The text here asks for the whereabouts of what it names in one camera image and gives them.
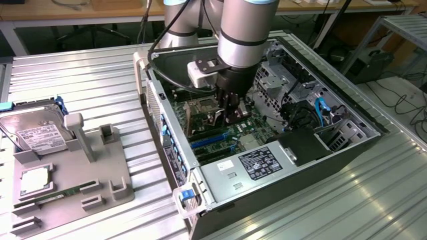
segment aluminum profile table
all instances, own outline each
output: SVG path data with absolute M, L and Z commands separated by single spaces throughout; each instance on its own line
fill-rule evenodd
M 390 130 L 378 145 L 336 175 L 206 237 L 241 239 L 424 239 L 427 237 L 427 149 L 364 92 L 293 35 L 285 39 Z M 31 239 L 189 239 L 171 199 L 146 116 L 137 104 L 135 46 L 17 57 L 10 100 L 62 94 L 89 131 L 113 122 L 129 161 L 135 200 Z M 2 141 L 0 239 L 10 221 L 10 141 Z
M 346 74 L 353 67 L 364 49 L 369 46 L 370 41 L 378 34 L 380 28 L 385 26 L 390 31 L 400 34 L 406 40 L 413 42 L 421 49 L 427 52 L 427 17 L 417 15 L 381 16 L 372 29 L 369 30 L 360 46 L 352 57 L 346 60 L 342 73 Z

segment green circuit board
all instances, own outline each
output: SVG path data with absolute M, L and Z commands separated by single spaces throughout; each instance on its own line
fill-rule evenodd
M 193 148 L 203 165 L 263 145 L 277 134 L 255 107 L 247 107 L 250 117 L 223 126 L 221 123 L 215 125 L 209 123 L 207 116 L 219 110 L 213 96 L 182 102 L 171 101 L 171 105 L 190 145 L 223 136 L 222 140 Z

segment power supply label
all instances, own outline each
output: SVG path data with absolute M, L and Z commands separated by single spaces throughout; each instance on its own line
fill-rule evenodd
M 174 153 L 174 149 L 171 146 L 166 146 L 163 148 L 165 150 L 165 154 L 166 154 L 166 157 L 167 157 L 167 161 L 169 161 L 169 164 L 171 166 L 171 170 L 173 170 L 173 173 L 175 175 L 175 180 L 177 180 L 177 183 L 178 183 L 178 186 L 183 186 L 186 184 L 186 176 L 183 175 L 183 171 L 182 171 L 182 166 L 181 166 L 181 163 L 175 157 L 175 153 Z
M 239 156 L 239 159 L 253 180 L 262 179 L 283 169 L 267 146 Z
M 17 133 L 37 153 L 66 145 L 66 140 L 55 124 L 30 128 Z

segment motherboard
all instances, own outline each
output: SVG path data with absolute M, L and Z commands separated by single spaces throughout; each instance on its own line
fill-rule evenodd
M 234 123 L 223 121 L 214 96 L 171 102 L 202 165 L 262 146 L 278 134 L 250 101 L 246 104 L 247 117 Z

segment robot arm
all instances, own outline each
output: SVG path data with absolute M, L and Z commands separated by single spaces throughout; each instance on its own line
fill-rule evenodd
M 237 110 L 254 85 L 279 0 L 193 0 L 162 40 L 163 48 L 198 43 L 197 28 L 210 28 L 202 1 L 217 30 L 221 22 L 218 57 L 191 62 L 189 75 L 197 88 L 203 87 L 199 84 L 203 77 L 215 75 L 219 107 L 225 108 L 226 116 L 239 117 Z M 165 0 L 166 24 L 185 2 Z

